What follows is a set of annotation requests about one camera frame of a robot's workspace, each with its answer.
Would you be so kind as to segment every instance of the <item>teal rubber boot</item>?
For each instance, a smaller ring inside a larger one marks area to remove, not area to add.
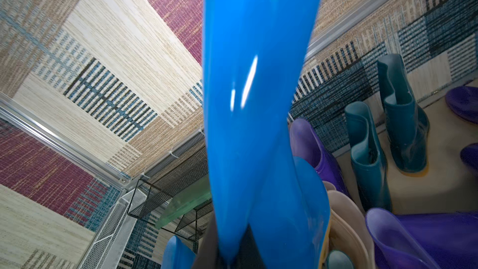
[[[402,57],[389,54],[379,58],[380,99],[390,149],[395,164],[403,174],[424,176],[427,173],[426,138],[430,122],[418,106],[408,84]]]
[[[345,107],[352,167],[362,206],[391,211],[387,184],[387,159],[380,146],[372,113],[367,104],[354,102]]]

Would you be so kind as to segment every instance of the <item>metal mesh shelf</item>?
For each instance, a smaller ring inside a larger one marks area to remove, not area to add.
[[[151,183],[156,182],[162,176],[164,176],[171,169],[175,168],[178,164],[190,157],[202,147],[206,146],[206,141],[202,133],[198,133],[193,136],[189,141],[172,152],[156,164],[152,169],[146,172],[146,176],[151,177],[149,181]]]
[[[130,191],[118,200],[78,269],[115,269],[117,267],[136,224],[136,218],[127,216],[128,206],[136,207],[145,199],[146,194],[138,190]]]
[[[204,203],[196,206],[193,210],[184,214],[176,227],[175,233],[182,230],[186,226],[193,224],[192,228],[195,230],[195,234],[188,239],[198,241],[204,236],[207,229],[207,224],[212,216],[213,205],[212,200],[207,200]]]
[[[150,186],[148,198],[140,206],[134,209],[130,208],[128,213],[130,216],[143,218],[208,173],[204,138],[189,146],[189,149],[182,153],[181,157],[184,160],[175,164],[176,166],[172,165],[177,162],[171,162],[158,172],[157,175],[161,175],[160,178],[156,179],[153,176],[148,180],[141,179]]]

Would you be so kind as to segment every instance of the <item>purple rubber boot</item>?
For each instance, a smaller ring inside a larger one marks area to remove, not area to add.
[[[472,143],[463,148],[460,157],[463,163],[468,165],[473,175],[478,178],[478,143]]]
[[[307,161],[323,181],[331,182],[338,191],[350,196],[337,161],[326,150],[309,122],[302,118],[296,119],[292,122],[289,135],[292,155]]]
[[[414,239],[398,218],[387,210],[372,208],[365,215],[367,229],[391,269],[439,269],[439,265]],[[384,268],[377,260],[377,265]]]
[[[393,222],[391,217],[400,222],[406,233],[441,268],[478,268],[478,212],[394,216],[383,209],[374,210],[370,214],[367,213],[365,219],[370,233],[378,235],[372,235],[376,243],[375,261],[378,268],[399,268],[394,267],[396,261],[395,256],[390,254],[390,247],[394,247],[402,239],[401,236],[391,236],[391,231],[396,233],[401,228],[397,228],[398,224]],[[374,220],[385,223],[386,228],[376,226]],[[383,243],[392,244],[382,251]]]
[[[455,87],[446,93],[445,101],[457,116],[478,124],[478,87]]]

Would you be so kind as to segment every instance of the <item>wall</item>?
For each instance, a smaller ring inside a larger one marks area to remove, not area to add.
[[[1,119],[0,183],[93,232],[120,193]]]
[[[313,35],[359,1],[322,0]],[[202,5],[2,0],[0,91],[135,176],[203,123]]]
[[[95,233],[0,185],[0,267],[73,269]]]
[[[384,121],[377,58],[399,53],[417,100],[477,70],[478,0],[390,0],[302,70],[290,115],[307,119],[326,148],[349,142],[344,107],[364,101]]]
[[[5,268],[73,268],[120,193],[2,119],[0,184]]]

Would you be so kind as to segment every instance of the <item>white mesh panel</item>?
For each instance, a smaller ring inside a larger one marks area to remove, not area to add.
[[[131,232],[136,224],[136,218],[128,216],[128,206],[131,210],[146,200],[146,194],[139,189],[131,190],[123,195],[102,226],[89,248],[78,269],[115,269],[128,243]]]

